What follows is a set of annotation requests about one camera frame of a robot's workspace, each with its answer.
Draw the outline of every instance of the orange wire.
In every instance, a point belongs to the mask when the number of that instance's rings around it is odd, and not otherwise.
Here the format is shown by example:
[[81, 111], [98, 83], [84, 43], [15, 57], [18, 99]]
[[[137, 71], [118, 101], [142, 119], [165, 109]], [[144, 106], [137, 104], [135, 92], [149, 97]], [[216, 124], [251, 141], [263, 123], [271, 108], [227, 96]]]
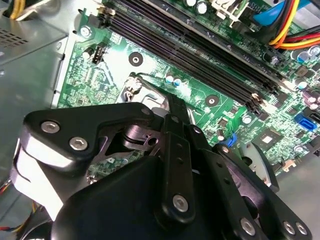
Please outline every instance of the orange wire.
[[287, 37], [288, 31], [286, 31], [286, 33], [280, 38], [280, 40], [278, 41], [278, 43], [274, 46], [275, 49], [278, 49], [281, 44], [284, 43], [286, 37]]
[[319, 41], [314, 41], [311, 43], [308, 43], [306, 45], [302, 45], [302, 46], [290, 46], [290, 47], [280, 47], [281, 49], [285, 49], [285, 50], [295, 50], [295, 49], [303, 49], [303, 48], [307, 48], [307, 47], [311, 47], [313, 45], [317, 45], [320, 44], [320, 40]]

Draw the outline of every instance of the screw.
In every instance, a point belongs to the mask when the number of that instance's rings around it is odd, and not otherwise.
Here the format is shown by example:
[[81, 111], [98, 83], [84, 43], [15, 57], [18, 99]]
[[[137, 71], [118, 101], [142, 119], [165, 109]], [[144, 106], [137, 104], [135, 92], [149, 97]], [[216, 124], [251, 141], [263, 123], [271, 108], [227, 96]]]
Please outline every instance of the screw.
[[296, 234], [295, 229], [290, 225], [290, 223], [288, 223], [287, 221], [284, 221], [284, 222], [283, 222], [283, 225], [284, 225], [285, 230], [286, 230], [288, 233], [290, 233], [290, 234], [292, 234], [292, 235], [295, 235], [295, 234]]
[[201, 130], [200, 130], [197, 126], [195, 126], [195, 127], [193, 128], [193, 130], [194, 130], [197, 134], [200, 134], [200, 133], [201, 133]]
[[252, 223], [245, 217], [240, 220], [242, 229], [250, 236], [256, 235], [256, 230]]
[[304, 226], [302, 226], [300, 222], [296, 222], [295, 225], [300, 231], [300, 233], [302, 233], [303, 235], [308, 235], [307, 230], [304, 228]]
[[172, 199], [174, 207], [182, 213], [188, 211], [189, 205], [187, 200], [181, 195], [175, 195]]
[[277, 63], [279, 63], [279, 58], [277, 56], [271, 57], [270, 64], [276, 65]]
[[45, 121], [44, 123], [41, 124], [41, 129], [45, 133], [55, 134], [55, 133], [59, 132], [60, 127], [57, 123], [55, 123], [53, 121]]
[[91, 34], [92, 34], [92, 31], [91, 31], [91, 28], [90, 28], [90, 27], [88, 27], [88, 26], [83, 26], [83, 27], [81, 27], [81, 29], [80, 29], [80, 33], [81, 33], [81, 35], [82, 35], [83, 37], [89, 38], [89, 37], [91, 36]]
[[69, 141], [70, 147], [76, 151], [86, 150], [88, 147], [88, 143], [82, 137], [76, 136], [71, 138]]
[[222, 146], [222, 151], [224, 151], [226, 154], [229, 153], [229, 149], [226, 146]]
[[56, 49], [59, 50], [62, 47], [62, 42], [59, 42], [56, 46]]
[[179, 119], [176, 117], [176, 116], [172, 116], [171, 119], [176, 122], [176, 123], [179, 123]]
[[143, 112], [144, 114], [150, 115], [150, 111], [147, 108], [142, 108], [141, 112]]

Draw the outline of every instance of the mounting hole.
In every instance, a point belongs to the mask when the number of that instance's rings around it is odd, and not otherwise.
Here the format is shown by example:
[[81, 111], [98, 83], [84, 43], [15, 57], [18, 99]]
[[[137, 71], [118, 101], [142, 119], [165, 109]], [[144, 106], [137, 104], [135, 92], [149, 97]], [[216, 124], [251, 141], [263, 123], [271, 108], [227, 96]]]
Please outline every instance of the mounting hole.
[[231, 182], [229, 181], [229, 179], [228, 179], [228, 178], [224, 178], [224, 179], [223, 179], [223, 181], [224, 181], [226, 184], [228, 184], [228, 185], [230, 185], [230, 184], [231, 184]]
[[242, 196], [244, 203], [246, 205], [246, 207], [249, 210], [249, 213], [251, 215], [251, 217], [255, 220], [258, 218], [259, 212], [258, 212], [258, 208], [256, 207], [256, 205], [254, 204], [254, 202], [247, 196]]
[[139, 52], [133, 52], [129, 55], [129, 63], [134, 67], [139, 67], [144, 62], [144, 57]]
[[184, 164], [184, 160], [181, 157], [178, 157], [177, 160], [180, 164]]
[[158, 139], [153, 137], [153, 138], [150, 138], [149, 141], [148, 141], [148, 145], [149, 146], [154, 146], [158, 143]]
[[209, 95], [205, 98], [204, 101], [208, 107], [214, 107], [218, 105], [218, 103], [220, 102], [220, 99], [216, 95]]

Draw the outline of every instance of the yellow wire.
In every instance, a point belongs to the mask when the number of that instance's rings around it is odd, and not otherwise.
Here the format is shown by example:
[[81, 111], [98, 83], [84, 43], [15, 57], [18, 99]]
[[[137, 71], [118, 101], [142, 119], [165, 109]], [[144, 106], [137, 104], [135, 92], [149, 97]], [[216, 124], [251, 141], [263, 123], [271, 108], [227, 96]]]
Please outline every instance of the yellow wire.
[[296, 15], [296, 12], [297, 12], [297, 9], [298, 9], [298, 5], [299, 5], [299, 1], [300, 0], [295, 0], [294, 1], [293, 6], [292, 6], [292, 10], [290, 12], [288, 20], [286, 21], [286, 23], [285, 23], [283, 29], [281, 30], [281, 32], [279, 33], [279, 35], [274, 40], [269, 42], [270, 45], [276, 44], [282, 38], [282, 36], [287, 32], [287, 30], [289, 29], [289, 27], [290, 27], [290, 25], [292, 23], [292, 20], [294, 19], [295, 15]]
[[14, 0], [13, 11], [10, 15], [10, 19], [15, 20], [18, 17], [19, 9], [20, 9], [20, 0]]
[[284, 47], [284, 48], [300, 47], [300, 46], [303, 46], [303, 45], [306, 45], [306, 44], [311, 44], [313, 42], [317, 42], [319, 40], [320, 40], [320, 37], [315, 37], [315, 38], [312, 38], [312, 39], [309, 39], [309, 40], [306, 40], [306, 41], [301, 41], [301, 42], [283, 43], [283, 44], [281, 44], [281, 47]]
[[22, 12], [25, 10], [25, 7], [26, 7], [26, 0], [20, 0], [19, 13], [17, 14], [15, 19], [17, 19], [22, 14]]

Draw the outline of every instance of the black cable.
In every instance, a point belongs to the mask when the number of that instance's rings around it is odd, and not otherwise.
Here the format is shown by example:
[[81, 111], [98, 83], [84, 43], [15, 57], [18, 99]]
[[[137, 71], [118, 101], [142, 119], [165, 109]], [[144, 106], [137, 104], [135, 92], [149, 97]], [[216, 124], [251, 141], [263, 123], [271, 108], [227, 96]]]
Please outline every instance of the black cable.
[[318, 33], [318, 32], [320, 32], [320, 25], [308, 28], [306, 30], [302, 30], [300, 32], [297, 32], [297, 33], [294, 33], [291, 35], [288, 35], [287, 38], [301, 37], [301, 36], [305, 36], [307, 34], [313, 34], [313, 33]]

